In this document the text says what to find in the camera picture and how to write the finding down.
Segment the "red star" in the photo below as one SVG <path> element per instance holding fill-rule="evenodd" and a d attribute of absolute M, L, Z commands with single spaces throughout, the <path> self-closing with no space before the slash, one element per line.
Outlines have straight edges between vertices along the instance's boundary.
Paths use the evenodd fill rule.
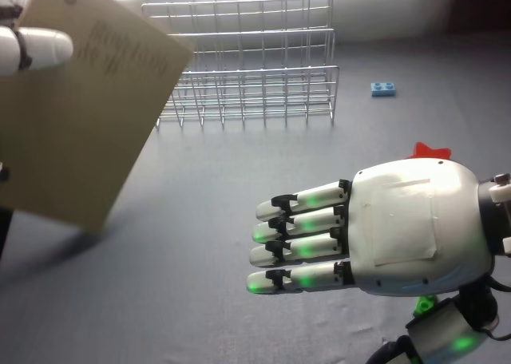
<path fill-rule="evenodd" d="M 429 148 L 422 142 L 417 142 L 414 148 L 414 155 L 408 156 L 407 159 L 414 158 L 435 158 L 450 159 L 450 148 Z"/>

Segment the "metal wire basket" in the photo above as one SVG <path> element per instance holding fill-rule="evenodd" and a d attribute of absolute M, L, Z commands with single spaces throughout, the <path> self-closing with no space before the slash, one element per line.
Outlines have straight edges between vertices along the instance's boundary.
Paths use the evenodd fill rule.
<path fill-rule="evenodd" d="M 195 59 L 161 120 L 335 118 L 333 0 L 145 0 L 168 35 L 196 44 Z"/>

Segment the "blue toy block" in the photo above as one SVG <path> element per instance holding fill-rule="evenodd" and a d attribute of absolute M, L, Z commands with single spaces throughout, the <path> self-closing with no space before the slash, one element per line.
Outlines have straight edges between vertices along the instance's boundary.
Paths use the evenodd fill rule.
<path fill-rule="evenodd" d="M 370 91 L 373 97 L 394 97 L 396 95 L 396 88 L 391 82 L 371 83 Z"/>

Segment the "metal wire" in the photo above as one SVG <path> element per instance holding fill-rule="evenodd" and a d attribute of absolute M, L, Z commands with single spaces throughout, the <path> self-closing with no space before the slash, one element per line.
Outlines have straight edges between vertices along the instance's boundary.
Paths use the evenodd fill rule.
<path fill-rule="evenodd" d="M 196 45 L 161 120 L 334 120 L 333 0 L 145 0 L 142 10 Z"/>

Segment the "robotic hand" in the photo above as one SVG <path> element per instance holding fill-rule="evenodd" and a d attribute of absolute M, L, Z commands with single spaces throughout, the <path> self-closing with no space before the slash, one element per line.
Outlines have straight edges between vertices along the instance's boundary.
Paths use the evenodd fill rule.
<path fill-rule="evenodd" d="M 22 8 L 15 0 L 0 0 L 0 20 L 15 19 Z M 0 77 L 25 69 L 60 65 L 73 55 L 71 38 L 60 31 L 0 26 Z"/>
<path fill-rule="evenodd" d="M 247 288 L 278 294 L 358 287 L 385 296 L 459 291 L 417 316 L 408 335 L 368 363 L 452 362 L 487 337 L 511 338 L 492 335 L 498 316 L 490 290 L 511 291 L 490 276 L 494 256 L 511 253 L 510 209 L 509 174 L 481 183 L 462 165 L 434 158 L 366 168 L 352 180 L 257 207 L 264 223 L 252 238 L 263 245 L 252 249 L 251 264 L 308 263 L 251 274 Z"/>

